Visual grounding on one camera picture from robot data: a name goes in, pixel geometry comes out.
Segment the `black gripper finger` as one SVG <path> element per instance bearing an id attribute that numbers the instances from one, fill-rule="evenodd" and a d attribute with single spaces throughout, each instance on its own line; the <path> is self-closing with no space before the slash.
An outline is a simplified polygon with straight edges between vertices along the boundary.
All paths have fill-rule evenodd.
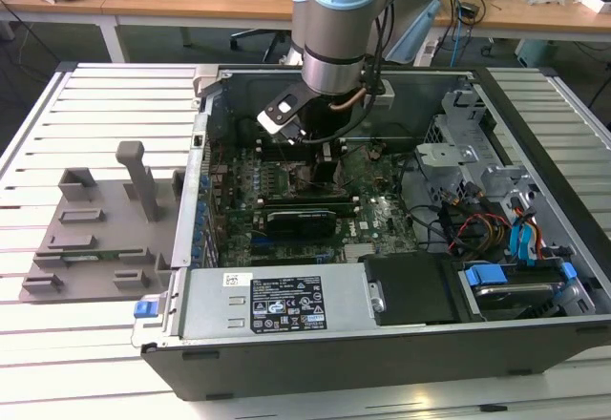
<path id="1" fill-rule="evenodd" d="M 332 140 L 313 147 L 311 179 L 314 183 L 332 183 L 342 155 L 343 143 Z"/>

